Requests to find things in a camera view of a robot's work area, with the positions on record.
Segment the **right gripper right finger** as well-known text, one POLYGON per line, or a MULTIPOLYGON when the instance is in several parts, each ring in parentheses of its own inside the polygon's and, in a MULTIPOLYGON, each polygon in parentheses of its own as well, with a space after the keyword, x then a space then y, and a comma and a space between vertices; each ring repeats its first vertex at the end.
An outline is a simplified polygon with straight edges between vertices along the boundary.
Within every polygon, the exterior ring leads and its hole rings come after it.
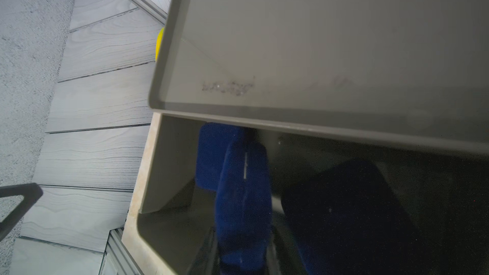
POLYGON ((208 231, 205 240, 187 270, 187 274, 220 274, 219 246, 215 229, 208 231))

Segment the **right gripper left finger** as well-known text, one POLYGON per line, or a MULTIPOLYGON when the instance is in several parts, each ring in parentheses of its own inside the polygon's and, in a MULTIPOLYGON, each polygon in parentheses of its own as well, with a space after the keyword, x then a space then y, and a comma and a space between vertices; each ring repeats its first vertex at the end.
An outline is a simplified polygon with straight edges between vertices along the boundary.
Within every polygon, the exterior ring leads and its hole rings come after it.
POLYGON ((1 221, 1 240, 12 231, 16 224, 42 197, 43 190, 37 183, 26 183, 1 187, 1 198, 21 196, 18 205, 1 221))

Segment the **blue brooch box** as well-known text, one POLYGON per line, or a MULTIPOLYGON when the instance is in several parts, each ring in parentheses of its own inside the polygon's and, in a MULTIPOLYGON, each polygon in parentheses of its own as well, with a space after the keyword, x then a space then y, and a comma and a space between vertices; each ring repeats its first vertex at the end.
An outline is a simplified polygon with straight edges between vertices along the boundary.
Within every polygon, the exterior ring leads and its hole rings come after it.
POLYGON ((206 123, 199 131, 196 161, 196 185, 216 192, 228 146, 245 136, 243 127, 206 123))
POLYGON ((293 184, 281 205, 309 274, 430 271, 420 231, 367 160, 349 160, 293 184))
POLYGON ((267 152, 258 142, 228 146, 216 195, 221 274, 263 274, 271 234, 267 152))

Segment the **grey top drawer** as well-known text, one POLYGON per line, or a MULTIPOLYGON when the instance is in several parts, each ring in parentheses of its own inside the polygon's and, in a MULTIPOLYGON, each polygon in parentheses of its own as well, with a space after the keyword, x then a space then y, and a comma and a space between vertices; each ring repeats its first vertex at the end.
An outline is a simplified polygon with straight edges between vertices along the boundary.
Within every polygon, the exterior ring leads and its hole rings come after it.
MULTIPOLYGON (((203 122, 155 115, 148 135, 148 179, 136 227, 159 262, 176 274, 190 266, 214 222, 215 195, 196 187, 203 122)), ((380 170, 432 253, 433 274, 488 273, 488 159, 438 155, 266 129, 275 200, 291 184, 350 159, 380 170)))

